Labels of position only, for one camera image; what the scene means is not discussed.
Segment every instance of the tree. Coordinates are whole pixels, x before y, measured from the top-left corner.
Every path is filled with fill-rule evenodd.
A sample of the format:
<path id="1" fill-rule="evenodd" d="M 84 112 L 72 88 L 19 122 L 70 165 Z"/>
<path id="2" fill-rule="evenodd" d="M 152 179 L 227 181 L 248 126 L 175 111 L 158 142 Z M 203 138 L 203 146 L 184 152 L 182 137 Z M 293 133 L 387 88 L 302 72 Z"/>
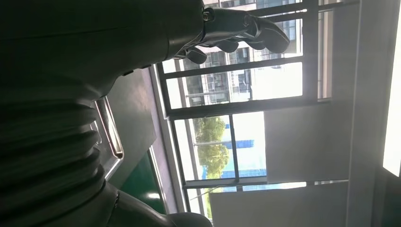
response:
<path id="1" fill-rule="evenodd" d="M 226 124 L 219 117 L 194 119 L 197 142 L 221 141 Z M 228 149 L 222 144 L 198 146 L 199 163 L 206 166 L 207 178 L 220 178 L 228 163 Z"/>

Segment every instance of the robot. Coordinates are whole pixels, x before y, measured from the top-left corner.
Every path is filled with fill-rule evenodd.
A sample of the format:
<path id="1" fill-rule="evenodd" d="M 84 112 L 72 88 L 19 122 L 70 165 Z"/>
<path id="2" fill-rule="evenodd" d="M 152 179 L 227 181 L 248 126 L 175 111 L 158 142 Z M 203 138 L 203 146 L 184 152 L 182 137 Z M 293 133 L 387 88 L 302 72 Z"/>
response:
<path id="1" fill-rule="evenodd" d="M 88 103 L 134 69 L 202 64 L 198 45 L 284 52 L 280 28 L 201 0 L 2 0 L 0 28 L 0 226 L 212 226 L 159 214 L 106 182 Z"/>

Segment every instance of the green floor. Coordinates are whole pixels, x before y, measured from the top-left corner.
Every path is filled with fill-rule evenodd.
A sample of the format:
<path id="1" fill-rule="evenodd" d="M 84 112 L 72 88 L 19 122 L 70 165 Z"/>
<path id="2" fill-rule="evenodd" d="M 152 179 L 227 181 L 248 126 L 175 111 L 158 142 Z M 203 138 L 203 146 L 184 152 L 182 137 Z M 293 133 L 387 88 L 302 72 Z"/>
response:
<path id="1" fill-rule="evenodd" d="M 120 190 L 141 200 L 157 212 L 166 214 L 149 152 L 147 151 L 134 168 Z"/>

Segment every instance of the window frame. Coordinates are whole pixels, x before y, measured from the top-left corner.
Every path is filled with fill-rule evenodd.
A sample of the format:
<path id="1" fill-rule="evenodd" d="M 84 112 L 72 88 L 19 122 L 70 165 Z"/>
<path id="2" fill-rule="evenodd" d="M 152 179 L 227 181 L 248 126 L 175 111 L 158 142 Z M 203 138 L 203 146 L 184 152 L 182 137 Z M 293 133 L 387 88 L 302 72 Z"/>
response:
<path id="1" fill-rule="evenodd" d="M 248 112 L 268 111 L 280 108 L 299 107 L 307 105 L 320 105 L 329 102 L 329 100 L 318 100 L 318 18 L 319 13 L 331 11 L 337 7 L 344 7 L 349 3 L 332 3 L 320 5 L 318 0 L 303 0 L 303 2 L 288 5 L 270 7 L 265 9 L 251 10 L 249 13 L 254 16 L 268 17 L 273 22 L 282 22 L 294 19 L 303 20 L 303 56 L 291 58 L 279 58 L 271 60 L 263 60 L 256 62 L 237 63 L 233 65 L 220 65 L 209 68 L 199 68 L 193 70 L 180 71 L 180 65 L 176 61 L 177 72 L 164 73 L 162 63 L 156 65 L 160 88 L 162 94 L 162 103 L 164 103 L 165 118 L 171 122 L 172 140 L 175 146 L 176 157 L 178 162 L 179 175 L 182 181 L 182 190 L 185 197 L 187 210 L 191 211 L 188 198 L 188 189 L 204 189 L 215 188 L 220 186 L 235 186 L 237 191 L 242 191 L 242 186 L 268 184 L 267 176 L 240 177 L 238 170 L 238 159 L 236 152 L 236 139 L 234 130 L 233 114 L 241 114 Z M 288 63 L 302 62 L 303 64 L 303 95 L 298 97 L 277 98 L 268 100 L 252 100 L 240 103 L 224 103 L 216 105 L 203 105 L 171 109 L 170 99 L 168 96 L 167 83 L 168 79 L 179 79 L 188 76 L 205 75 L 218 72 L 226 72 L 235 70 L 248 70 L 259 67 L 277 66 Z M 185 120 L 189 124 L 188 119 L 202 118 L 208 116 L 228 115 L 230 120 L 231 142 L 233 150 L 233 159 L 235 167 L 235 178 L 223 179 L 206 179 L 206 180 L 189 180 L 186 181 L 183 174 L 183 165 L 178 146 L 177 133 L 175 128 L 175 120 Z"/>

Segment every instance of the white wall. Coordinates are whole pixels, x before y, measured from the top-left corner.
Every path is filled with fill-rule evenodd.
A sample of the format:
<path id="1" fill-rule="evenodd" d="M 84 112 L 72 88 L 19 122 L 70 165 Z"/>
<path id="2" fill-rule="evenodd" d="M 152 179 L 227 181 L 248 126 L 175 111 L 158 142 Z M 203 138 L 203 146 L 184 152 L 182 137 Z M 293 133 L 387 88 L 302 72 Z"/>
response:
<path id="1" fill-rule="evenodd" d="M 265 112 L 269 182 L 348 178 L 358 8 L 333 13 L 331 105 Z"/>
<path id="2" fill-rule="evenodd" d="M 265 112 L 269 183 L 347 178 L 338 165 L 348 160 L 332 150 L 331 119 L 330 104 Z"/>
<path id="3" fill-rule="evenodd" d="M 400 0 L 363 0 L 360 10 L 347 227 L 371 226 L 377 209 Z"/>
<path id="4" fill-rule="evenodd" d="M 348 183 L 210 194 L 215 227 L 344 227 Z"/>

